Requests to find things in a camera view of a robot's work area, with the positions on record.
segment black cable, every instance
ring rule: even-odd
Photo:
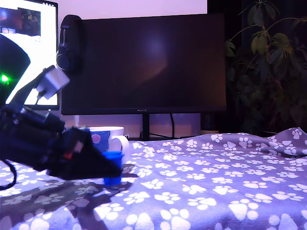
[[[174,123],[174,119],[173,119],[173,114],[171,115],[171,121],[172,121],[172,138],[175,138],[175,123]]]
[[[15,167],[9,163],[7,160],[2,160],[3,163],[5,163],[7,166],[9,166],[11,172],[14,174],[14,179],[13,179],[13,182],[7,184],[7,185],[0,185],[0,191],[3,191],[3,190],[7,190],[9,188],[12,188],[15,184],[16,184],[16,181],[17,181],[17,172],[16,172],[16,169]]]

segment purple blanket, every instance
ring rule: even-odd
[[[122,183],[62,181],[15,164],[1,230],[307,230],[307,134],[130,142]],[[0,163],[0,183],[12,181]]]

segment computer monitor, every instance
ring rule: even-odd
[[[224,111],[224,16],[83,20],[83,70],[67,73],[63,115]]]
[[[0,0],[0,33],[19,45],[29,56],[30,66],[18,81],[6,103],[16,92],[36,78],[44,68],[56,65],[58,45],[58,4],[44,0]],[[32,90],[25,101],[36,110],[59,110],[59,99],[36,98]]]

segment mug handle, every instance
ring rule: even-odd
[[[113,136],[111,138],[111,140],[114,140],[114,139],[118,139],[123,147],[123,150],[122,150],[122,153],[125,156],[127,156],[129,154],[129,151],[130,151],[130,147],[129,147],[129,141],[127,140],[126,137],[124,136]]]

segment white wall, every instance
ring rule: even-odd
[[[59,4],[59,28],[67,14],[82,19],[160,16],[207,13],[207,0],[53,0]],[[61,116],[68,126],[74,125],[73,116]],[[199,114],[174,115],[175,135],[194,136],[200,133]],[[142,130],[141,115],[80,116],[80,126],[123,126],[125,133],[138,137]],[[152,133],[171,135],[169,115],[151,115]]]

